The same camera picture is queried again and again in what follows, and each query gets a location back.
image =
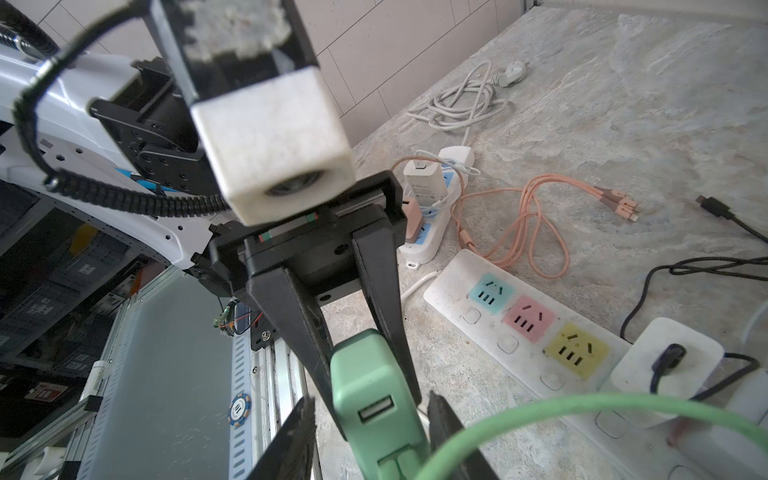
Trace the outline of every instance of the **red wire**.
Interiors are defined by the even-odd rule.
[[[259,316],[257,316],[257,317],[256,317],[256,319],[255,319],[253,322],[251,322],[251,324],[248,326],[248,328],[244,329],[242,332],[239,332],[239,333],[238,333],[238,332],[235,332],[235,335],[243,335],[245,332],[247,332],[248,330],[250,330],[250,327],[252,327],[252,326],[256,325],[256,322],[258,322],[258,321],[259,321],[259,319],[261,318],[261,316],[262,316],[263,314],[264,314],[264,312],[259,312]]]

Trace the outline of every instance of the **usb port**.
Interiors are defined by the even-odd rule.
[[[395,406],[395,403],[392,401],[392,397],[387,396],[359,410],[357,415],[360,417],[360,421],[365,423],[391,409],[393,406]]]

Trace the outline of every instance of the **yellow outlet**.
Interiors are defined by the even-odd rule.
[[[610,350],[608,345],[595,336],[573,323],[566,323],[544,348],[544,353],[586,380],[605,360]]]

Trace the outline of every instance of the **poker chip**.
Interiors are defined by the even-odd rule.
[[[239,393],[230,404],[230,425],[239,427],[244,424],[250,414],[250,397]]]

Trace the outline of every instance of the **pink outlet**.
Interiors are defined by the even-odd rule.
[[[504,323],[517,330],[525,338],[536,343],[557,316],[529,296],[521,296],[504,315]]]

